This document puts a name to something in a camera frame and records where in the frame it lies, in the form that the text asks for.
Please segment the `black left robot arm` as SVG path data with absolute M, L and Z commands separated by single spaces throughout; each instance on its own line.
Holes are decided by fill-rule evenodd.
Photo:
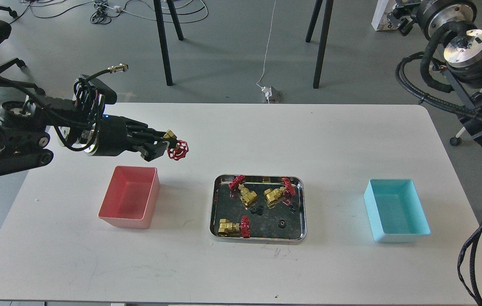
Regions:
M 126 71 L 126 64 L 81 75 L 74 83 L 73 99 L 38 97 L 17 82 L 0 76 L 0 86 L 25 93 L 24 101 L 0 106 L 0 176 L 48 165 L 54 154 L 48 149 L 49 130 L 67 149 L 90 156 L 117 156 L 138 152 L 145 161 L 163 155 L 179 160 L 188 144 L 171 132 L 150 128 L 143 122 L 105 113 L 116 103 L 116 93 L 99 76 Z

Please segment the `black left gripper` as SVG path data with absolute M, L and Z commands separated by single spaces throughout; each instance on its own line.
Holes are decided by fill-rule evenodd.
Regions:
M 159 141 L 173 138 L 173 132 L 150 128 L 143 122 L 123 116 L 103 116 L 97 139 L 84 152 L 89 156 L 118 156 L 124 151 L 139 152 L 144 161 L 151 162 L 164 155 L 168 141 L 143 142 L 141 139 Z

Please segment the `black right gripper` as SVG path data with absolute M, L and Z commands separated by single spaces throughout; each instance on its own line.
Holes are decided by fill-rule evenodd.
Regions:
M 395 3 L 387 19 L 401 35 L 408 35 L 415 24 L 427 40 L 450 22 L 462 22 L 468 30 L 476 29 L 477 9 L 470 0 L 395 0 Z

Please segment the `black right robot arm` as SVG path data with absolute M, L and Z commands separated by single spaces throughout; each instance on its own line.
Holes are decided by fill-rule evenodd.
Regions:
M 419 25 L 428 40 L 423 51 L 401 60 L 397 81 L 420 102 L 456 115 L 482 147 L 482 29 L 476 16 L 471 0 L 397 0 L 387 18 L 403 36 Z M 475 259 L 481 236 L 482 221 L 457 259 L 457 275 L 479 306 Z

